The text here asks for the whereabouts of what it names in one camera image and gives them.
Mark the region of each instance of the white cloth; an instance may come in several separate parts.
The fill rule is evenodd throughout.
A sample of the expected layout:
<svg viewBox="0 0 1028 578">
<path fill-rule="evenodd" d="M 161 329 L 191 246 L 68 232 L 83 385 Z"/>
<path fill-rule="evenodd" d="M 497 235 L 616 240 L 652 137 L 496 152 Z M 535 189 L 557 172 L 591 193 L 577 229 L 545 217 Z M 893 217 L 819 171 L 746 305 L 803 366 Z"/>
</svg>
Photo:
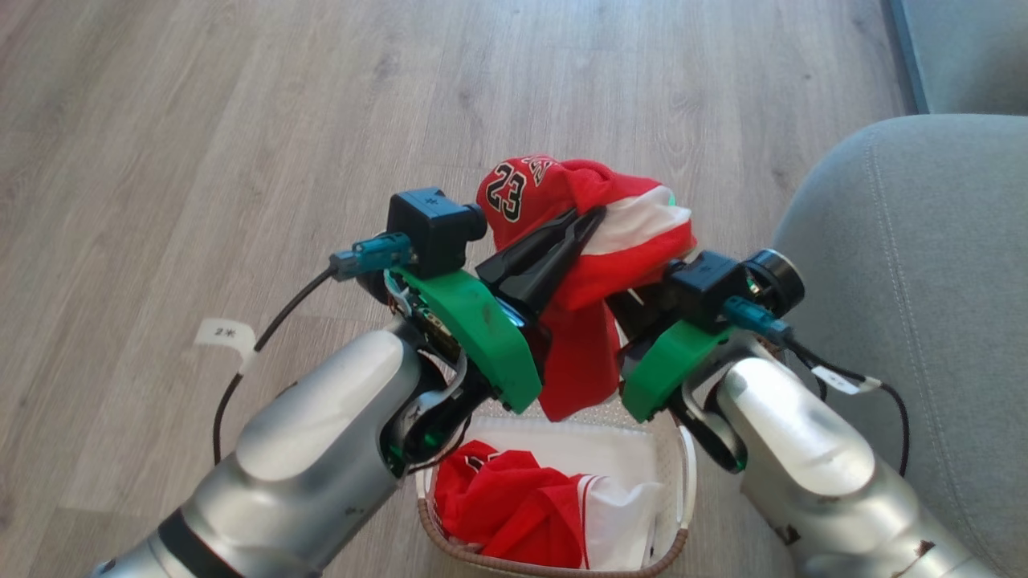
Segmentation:
<svg viewBox="0 0 1028 578">
<path fill-rule="evenodd" d="M 583 255 L 608 255 L 638 247 L 689 222 L 692 211 L 676 207 L 664 185 L 607 206 L 607 215 L 582 250 Z"/>
<path fill-rule="evenodd" d="M 662 484 L 626 489 L 607 476 L 579 480 L 579 509 L 585 536 L 583 568 L 625 571 L 642 568 L 653 545 L 654 518 Z"/>
</svg>

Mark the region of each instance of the silver robot arm segment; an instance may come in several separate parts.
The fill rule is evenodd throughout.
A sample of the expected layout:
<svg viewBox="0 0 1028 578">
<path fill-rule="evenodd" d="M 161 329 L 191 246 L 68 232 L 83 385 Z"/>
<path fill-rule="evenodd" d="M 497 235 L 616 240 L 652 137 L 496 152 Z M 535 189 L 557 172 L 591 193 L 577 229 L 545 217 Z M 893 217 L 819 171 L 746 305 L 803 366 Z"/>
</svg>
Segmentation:
<svg viewBox="0 0 1028 578">
<path fill-rule="evenodd" d="M 156 532 L 91 576 L 321 576 L 399 487 L 382 435 L 423 377 L 395 333 L 357 337 L 254 417 Z"/>
<path fill-rule="evenodd" d="M 801 576 L 995 576 L 785 366 L 765 357 L 735 361 L 715 396 L 748 454 L 742 493 Z"/>
</svg>

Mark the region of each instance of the white basket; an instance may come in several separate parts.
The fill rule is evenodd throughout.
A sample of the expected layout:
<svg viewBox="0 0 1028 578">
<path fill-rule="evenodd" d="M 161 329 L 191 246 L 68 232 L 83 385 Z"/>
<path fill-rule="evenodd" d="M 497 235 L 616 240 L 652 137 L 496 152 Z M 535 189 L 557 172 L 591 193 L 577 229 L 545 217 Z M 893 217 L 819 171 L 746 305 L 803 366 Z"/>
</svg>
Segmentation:
<svg viewBox="0 0 1028 578">
<path fill-rule="evenodd" d="M 620 430 L 619 434 L 648 436 L 656 450 L 656 481 L 663 484 L 658 503 L 658 514 L 654 532 L 653 553 L 648 556 L 640 570 L 631 572 L 602 572 L 590 570 L 573 570 L 549 568 L 520 564 L 500 558 L 487 557 L 471 551 L 467 547 L 452 544 L 446 539 L 439 517 L 436 515 L 434 501 L 435 469 L 421 470 L 414 474 L 417 485 L 417 507 L 420 513 L 421 526 L 440 549 L 447 554 L 473 566 L 492 570 L 502 574 L 514 576 L 543 576 L 550 578 L 571 578 L 588 576 L 591 578 L 650 578 L 663 572 L 682 552 L 689 535 L 689 522 L 693 517 L 696 504 L 696 449 L 692 436 L 666 411 L 659 412 L 652 421 L 638 424 L 614 399 L 602 405 L 583 409 L 563 422 L 552 424 L 546 421 L 539 404 L 533 404 L 524 413 L 515 416 L 503 409 L 493 401 L 482 404 L 475 411 L 472 430 L 468 439 L 474 438 L 475 421 L 480 418 L 486 421 L 509 420 L 512 425 L 516 421 L 531 421 L 524 423 L 526 429 L 549 433 L 564 431 L 571 434 L 586 434 L 590 430 L 600 433 L 607 430 Z"/>
</svg>

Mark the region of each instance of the gray sofa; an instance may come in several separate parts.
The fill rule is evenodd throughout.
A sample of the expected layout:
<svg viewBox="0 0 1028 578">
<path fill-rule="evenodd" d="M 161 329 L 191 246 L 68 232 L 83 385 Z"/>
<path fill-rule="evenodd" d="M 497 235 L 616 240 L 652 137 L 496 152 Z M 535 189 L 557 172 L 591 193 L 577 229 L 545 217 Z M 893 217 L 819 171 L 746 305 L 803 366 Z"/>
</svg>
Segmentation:
<svg viewBox="0 0 1028 578">
<path fill-rule="evenodd" d="M 918 112 L 1028 114 L 1028 2 L 889 4 Z"/>
<path fill-rule="evenodd" d="M 801 185 L 775 239 L 807 285 L 792 321 L 900 390 L 910 482 L 983 562 L 1028 577 L 1028 2 L 892 7 L 930 114 L 860 131 Z M 840 397 L 895 467 L 891 399 Z"/>
</svg>

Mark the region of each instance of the black cable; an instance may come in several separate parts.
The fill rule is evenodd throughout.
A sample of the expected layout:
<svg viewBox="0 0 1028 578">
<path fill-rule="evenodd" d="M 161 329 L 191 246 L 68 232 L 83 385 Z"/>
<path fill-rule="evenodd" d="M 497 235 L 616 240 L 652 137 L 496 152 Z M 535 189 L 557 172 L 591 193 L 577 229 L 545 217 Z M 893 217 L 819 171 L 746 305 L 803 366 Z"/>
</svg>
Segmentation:
<svg viewBox="0 0 1028 578">
<path fill-rule="evenodd" d="M 464 444 L 464 436 L 465 436 L 465 434 L 468 433 L 468 428 L 469 427 L 471 427 L 471 416 L 468 416 L 468 419 L 464 421 L 464 427 L 461 428 L 461 435 L 456 436 L 456 442 L 454 442 L 453 445 L 451 445 L 449 449 L 447 449 L 446 451 L 443 451 L 442 456 L 436 458 L 435 460 L 433 460 L 431 462 L 426 462 L 424 464 L 420 464 L 420 465 L 414 466 L 413 468 L 410 468 L 410 470 L 407 471 L 407 474 L 409 475 L 409 474 L 412 474 L 414 472 L 419 472 L 421 470 L 427 470 L 429 468 L 434 468 L 434 467 L 438 466 L 439 464 L 442 464 L 443 461 L 446 460 L 446 458 L 449 458 L 450 456 L 452 456 L 453 453 L 456 451 L 457 448 L 460 448 L 461 445 Z"/>
<path fill-rule="evenodd" d="M 264 329 L 264 332 L 261 333 L 260 338 L 257 339 L 257 344 L 254 345 L 254 352 L 260 353 L 260 351 L 264 349 L 264 346 L 267 345 L 267 341 L 271 338 L 271 335 L 273 335 L 279 329 L 279 326 L 282 325 L 282 322 L 286 321 L 286 318 L 289 317 L 289 314 L 293 313 L 293 310 L 303 302 L 303 299 L 306 299 L 310 293 L 314 293 L 315 289 L 321 286 L 322 283 L 325 283 L 329 280 L 329 278 L 335 275 L 335 272 L 336 268 L 334 266 L 330 266 L 319 274 L 314 281 L 307 283 L 303 289 L 300 289 L 300 292 L 297 293 L 296 296 L 293 297 L 288 303 L 286 303 L 286 306 L 282 308 L 282 311 L 279 312 L 279 315 L 271 320 L 267 329 Z M 218 409 L 214 412 L 214 431 L 212 437 L 214 442 L 214 465 L 216 466 L 219 462 L 221 462 L 221 422 L 225 418 L 225 408 L 228 407 L 228 400 L 232 398 L 232 394 L 235 393 L 235 389 L 240 387 L 240 382 L 242 381 L 242 373 L 236 373 L 235 376 L 232 377 L 232 381 L 228 383 L 228 387 L 225 388 L 225 393 L 221 394 L 221 401 L 218 402 Z"/>
<path fill-rule="evenodd" d="M 882 384 L 879 388 L 892 396 L 900 408 L 900 422 L 903 424 L 903 453 L 900 454 L 900 477 L 907 475 L 907 461 L 910 459 L 910 416 L 907 414 L 907 404 L 900 397 L 900 392 L 888 384 Z"/>
<path fill-rule="evenodd" d="M 810 360 L 800 357 L 799 354 L 797 354 L 796 357 L 807 369 L 814 368 L 814 364 L 811 363 Z M 814 375 L 814 381 L 817 382 L 817 399 L 821 401 L 827 400 L 829 398 L 829 385 L 824 383 L 824 380 L 821 380 L 817 375 Z"/>
<path fill-rule="evenodd" d="M 796 337 L 793 337 L 792 335 L 786 336 L 783 339 L 783 342 L 786 348 L 792 350 L 792 352 L 795 353 L 798 358 L 800 358 L 800 361 L 802 361 L 803 364 L 806 365 L 808 369 L 813 369 L 814 366 L 821 365 L 825 369 L 834 371 L 844 377 L 849 377 L 850 380 L 853 380 L 858 383 L 865 382 L 868 378 L 867 375 L 857 373 L 856 371 L 850 371 L 849 369 L 844 369 L 842 367 L 839 367 L 838 365 L 824 361 L 821 357 L 819 357 L 814 352 L 810 351 L 802 344 L 800 344 L 798 340 L 796 340 Z M 824 401 L 824 398 L 828 395 L 828 386 L 820 377 L 817 377 L 817 385 L 818 389 L 820 390 L 821 401 Z M 900 424 L 903 428 L 903 445 L 900 449 L 898 472 L 900 476 L 903 477 L 907 475 L 907 464 L 910 461 L 910 414 L 907 412 L 907 404 L 904 403 L 903 397 L 900 395 L 900 392 L 895 390 L 895 388 L 884 382 L 881 382 L 881 385 L 878 386 L 878 389 L 889 394 L 889 396 L 892 398 L 892 401 L 895 402 L 896 408 L 900 410 Z"/>
</svg>

